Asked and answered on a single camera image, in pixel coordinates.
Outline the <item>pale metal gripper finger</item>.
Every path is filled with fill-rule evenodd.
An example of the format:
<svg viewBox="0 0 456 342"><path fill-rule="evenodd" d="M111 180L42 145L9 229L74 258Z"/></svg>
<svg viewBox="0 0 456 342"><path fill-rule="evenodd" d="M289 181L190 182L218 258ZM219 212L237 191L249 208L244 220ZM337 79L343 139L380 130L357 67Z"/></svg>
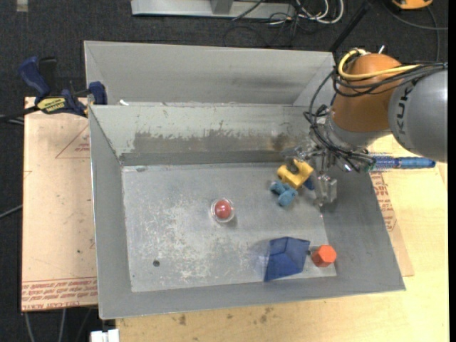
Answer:
<svg viewBox="0 0 456 342"><path fill-rule="evenodd" d="M307 152L302 146L296 146L283 149L280 155L283 157L288 171L299 172L299 167L296 163L303 162L306 159Z"/></svg>
<svg viewBox="0 0 456 342"><path fill-rule="evenodd" d="M314 180L316 201L322 207L332 204L337 198L337 179L327 174L317 174Z"/></svg>

